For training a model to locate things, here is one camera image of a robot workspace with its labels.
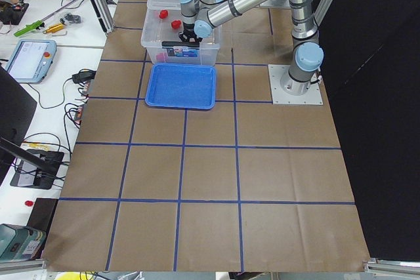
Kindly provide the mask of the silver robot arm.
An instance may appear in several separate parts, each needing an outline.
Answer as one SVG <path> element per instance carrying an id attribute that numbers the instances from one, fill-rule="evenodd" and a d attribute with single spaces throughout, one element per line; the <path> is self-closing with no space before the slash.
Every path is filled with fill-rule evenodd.
<path id="1" fill-rule="evenodd" d="M 183 42 L 199 43 L 225 22 L 241 16 L 267 0 L 179 0 Z M 292 95 L 303 95 L 314 84 L 312 76 L 324 59 L 312 0 L 289 0 L 292 11 L 293 61 L 280 83 Z"/>

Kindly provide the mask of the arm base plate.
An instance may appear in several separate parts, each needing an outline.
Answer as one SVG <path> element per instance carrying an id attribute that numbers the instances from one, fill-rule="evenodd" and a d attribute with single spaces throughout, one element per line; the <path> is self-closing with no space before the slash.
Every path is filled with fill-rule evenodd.
<path id="1" fill-rule="evenodd" d="M 290 9 L 289 0 L 267 0 L 259 5 L 261 8 Z"/>
<path id="2" fill-rule="evenodd" d="M 268 65 L 272 103 L 274 105 L 322 106 L 319 82 L 314 74 L 306 83 L 292 80 L 290 65 Z"/>

